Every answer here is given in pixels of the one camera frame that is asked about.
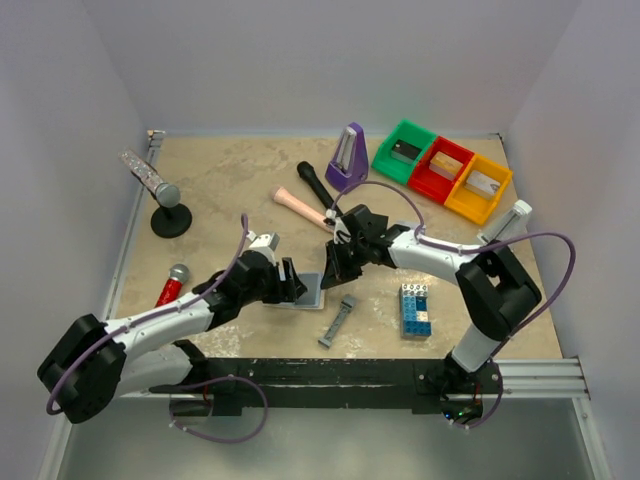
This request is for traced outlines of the beige card holder wallet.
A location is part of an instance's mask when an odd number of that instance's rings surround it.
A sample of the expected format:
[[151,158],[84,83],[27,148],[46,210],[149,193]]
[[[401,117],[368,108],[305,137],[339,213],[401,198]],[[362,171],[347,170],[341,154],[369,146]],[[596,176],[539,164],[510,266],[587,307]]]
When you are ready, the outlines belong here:
[[321,310],[324,308],[324,291],[321,289],[322,274],[318,272],[303,272],[299,274],[307,291],[295,302],[274,304],[274,308],[296,310]]

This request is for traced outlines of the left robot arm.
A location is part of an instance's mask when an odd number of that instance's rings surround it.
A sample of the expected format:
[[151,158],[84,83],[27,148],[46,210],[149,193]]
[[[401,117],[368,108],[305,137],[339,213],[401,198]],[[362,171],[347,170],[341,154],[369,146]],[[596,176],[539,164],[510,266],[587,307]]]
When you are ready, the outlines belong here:
[[49,392],[47,414],[73,424],[101,412],[115,397],[125,369],[142,356],[189,335],[213,330],[255,302],[292,303],[307,292],[293,261],[270,261],[246,250],[191,292],[141,314],[74,320],[37,369]]

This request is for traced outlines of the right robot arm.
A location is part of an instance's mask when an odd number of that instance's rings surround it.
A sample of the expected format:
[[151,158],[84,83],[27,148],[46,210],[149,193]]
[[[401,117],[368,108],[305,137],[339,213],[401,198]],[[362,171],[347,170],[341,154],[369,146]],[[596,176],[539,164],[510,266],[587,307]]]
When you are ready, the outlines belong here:
[[333,239],[325,244],[321,288],[358,279],[368,264],[426,273],[458,286],[471,325],[448,361],[474,373],[541,302],[542,294],[509,247],[456,247],[417,237],[414,230],[409,224],[389,225],[386,216],[365,205],[337,217]]

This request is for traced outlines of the white VIP credit card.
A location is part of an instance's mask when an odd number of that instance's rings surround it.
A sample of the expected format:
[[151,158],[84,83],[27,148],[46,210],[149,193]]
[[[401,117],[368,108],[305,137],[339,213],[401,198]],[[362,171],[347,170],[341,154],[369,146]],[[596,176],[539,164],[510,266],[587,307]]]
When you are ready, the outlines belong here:
[[418,235],[423,235],[425,233],[425,227],[423,224],[409,221],[398,221],[398,224],[408,227],[411,231],[417,233]]

